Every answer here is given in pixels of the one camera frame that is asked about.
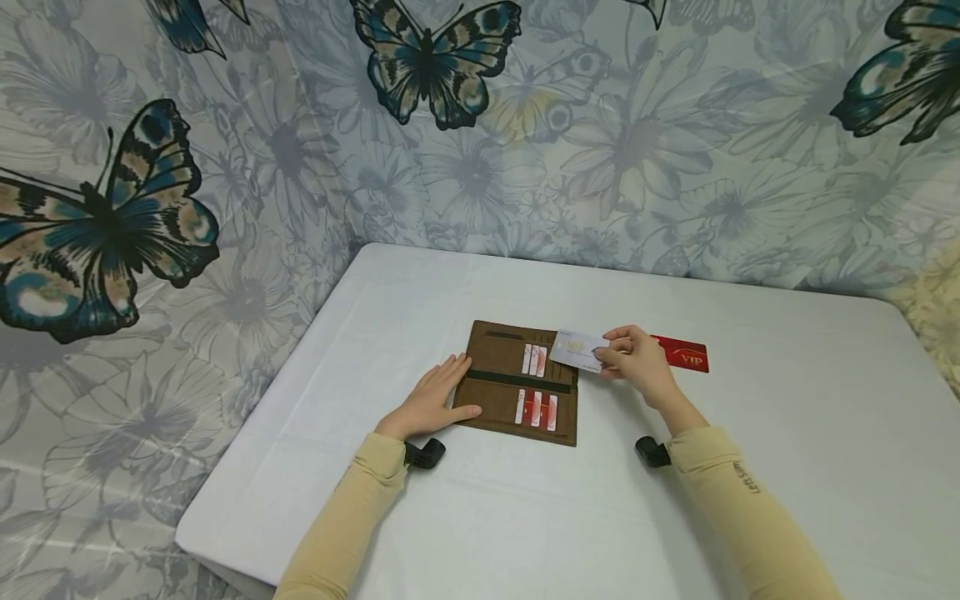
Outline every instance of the white tablecloth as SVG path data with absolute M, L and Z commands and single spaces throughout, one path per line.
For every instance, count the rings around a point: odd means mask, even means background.
M 851 600 L 956 597 L 960 405 L 895 308 L 462 253 L 361 251 L 190 505 L 177 542 L 275 585 L 382 415 L 474 320 L 704 343 L 676 370 L 807 532 Z M 360 599 L 735 598 L 624 386 L 580 379 L 577 447 L 454 426 L 374 538 Z

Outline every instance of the fabric backdrop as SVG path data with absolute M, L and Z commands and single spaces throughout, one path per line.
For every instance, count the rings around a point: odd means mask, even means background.
M 960 393 L 957 0 L 356 4 L 500 33 L 0 3 L 0 597 L 235 596 L 177 521 L 366 242 L 890 300 Z

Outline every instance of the black clip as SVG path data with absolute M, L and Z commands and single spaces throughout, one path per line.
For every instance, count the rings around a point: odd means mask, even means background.
M 423 450 L 409 442 L 404 442 L 407 454 L 403 462 L 416 468 L 433 468 L 440 462 L 446 452 L 446 446 L 437 438 L 430 438 Z
M 649 468 L 660 468 L 670 465 L 670 454 L 666 451 L 666 446 L 657 444 L 650 436 L 645 436 L 636 441 L 634 446 L 636 453 L 640 455 L 643 462 Z

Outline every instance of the brown wallet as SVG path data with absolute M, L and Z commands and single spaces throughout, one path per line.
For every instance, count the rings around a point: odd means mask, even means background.
M 556 331 L 474 321 L 467 344 L 473 364 L 453 406 L 479 404 L 483 414 L 461 424 L 577 445 L 579 372 L 547 358 L 556 338 Z

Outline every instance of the beige sleeve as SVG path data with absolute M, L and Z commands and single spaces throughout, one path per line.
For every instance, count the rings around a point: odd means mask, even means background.
M 751 600 L 842 598 L 809 540 L 747 470 L 723 429 L 688 429 L 666 446 L 694 501 L 727 545 Z
M 303 536 L 275 600 L 343 600 L 373 529 L 403 489 L 403 442 L 371 433 Z

